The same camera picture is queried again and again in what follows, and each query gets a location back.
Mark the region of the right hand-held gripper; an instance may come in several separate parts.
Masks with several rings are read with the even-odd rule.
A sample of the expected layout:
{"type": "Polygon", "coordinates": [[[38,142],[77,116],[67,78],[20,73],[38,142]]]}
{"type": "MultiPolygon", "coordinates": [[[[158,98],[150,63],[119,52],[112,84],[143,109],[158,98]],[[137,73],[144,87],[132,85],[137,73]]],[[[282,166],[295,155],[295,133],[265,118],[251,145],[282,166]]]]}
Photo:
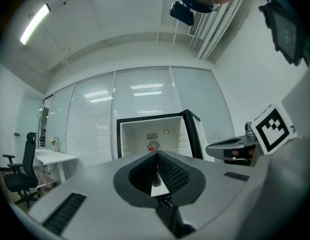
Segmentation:
{"type": "Polygon", "coordinates": [[[246,135],[209,144],[205,151],[214,158],[227,161],[246,161],[255,165],[259,157],[271,155],[298,133],[281,102],[269,105],[252,122],[245,124],[246,135]]]}

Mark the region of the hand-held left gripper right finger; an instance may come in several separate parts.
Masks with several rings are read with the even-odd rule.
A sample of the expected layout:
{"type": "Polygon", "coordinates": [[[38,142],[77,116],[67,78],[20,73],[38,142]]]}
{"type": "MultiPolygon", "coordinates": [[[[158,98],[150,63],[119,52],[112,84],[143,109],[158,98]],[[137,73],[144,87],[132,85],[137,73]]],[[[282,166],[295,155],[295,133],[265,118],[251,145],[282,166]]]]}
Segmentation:
{"type": "Polygon", "coordinates": [[[206,178],[199,169],[164,151],[157,152],[157,171],[177,207],[193,204],[206,187],[206,178]]]}

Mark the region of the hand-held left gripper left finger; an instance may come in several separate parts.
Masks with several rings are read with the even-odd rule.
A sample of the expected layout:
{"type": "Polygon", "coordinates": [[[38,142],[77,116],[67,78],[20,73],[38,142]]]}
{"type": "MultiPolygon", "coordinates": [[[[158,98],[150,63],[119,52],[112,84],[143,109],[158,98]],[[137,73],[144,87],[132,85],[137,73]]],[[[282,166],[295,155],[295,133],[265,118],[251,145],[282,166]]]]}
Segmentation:
{"type": "Polygon", "coordinates": [[[158,200],[151,196],[151,192],[158,173],[158,153],[152,151],[135,160],[132,156],[128,159],[113,177],[117,194],[133,207],[157,208],[158,200]]]}

